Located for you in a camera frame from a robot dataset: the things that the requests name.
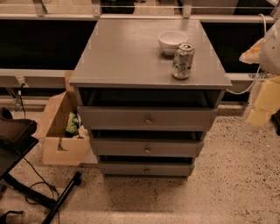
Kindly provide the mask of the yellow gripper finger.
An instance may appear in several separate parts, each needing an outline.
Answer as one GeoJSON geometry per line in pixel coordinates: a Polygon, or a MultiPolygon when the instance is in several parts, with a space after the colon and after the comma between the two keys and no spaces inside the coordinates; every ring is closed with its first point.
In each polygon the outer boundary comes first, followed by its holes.
{"type": "Polygon", "coordinates": [[[271,114],[264,110],[251,109],[245,123],[254,128],[263,127],[271,118],[271,114]]]}

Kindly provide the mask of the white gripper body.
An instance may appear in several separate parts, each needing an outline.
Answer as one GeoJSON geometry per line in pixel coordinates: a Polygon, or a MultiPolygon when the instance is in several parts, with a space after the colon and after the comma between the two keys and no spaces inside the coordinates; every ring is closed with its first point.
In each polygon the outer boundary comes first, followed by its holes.
{"type": "Polygon", "coordinates": [[[254,107],[271,115],[280,109],[280,76],[269,78],[262,84],[254,107]]]}

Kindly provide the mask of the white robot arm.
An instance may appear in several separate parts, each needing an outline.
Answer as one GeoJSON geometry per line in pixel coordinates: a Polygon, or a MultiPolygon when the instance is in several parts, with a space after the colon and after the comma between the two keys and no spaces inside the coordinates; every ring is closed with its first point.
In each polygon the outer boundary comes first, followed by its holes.
{"type": "Polygon", "coordinates": [[[264,72],[271,74],[262,84],[253,86],[244,114],[244,129],[256,131],[280,109],[280,19],[240,56],[239,61],[259,64],[264,72]]]}

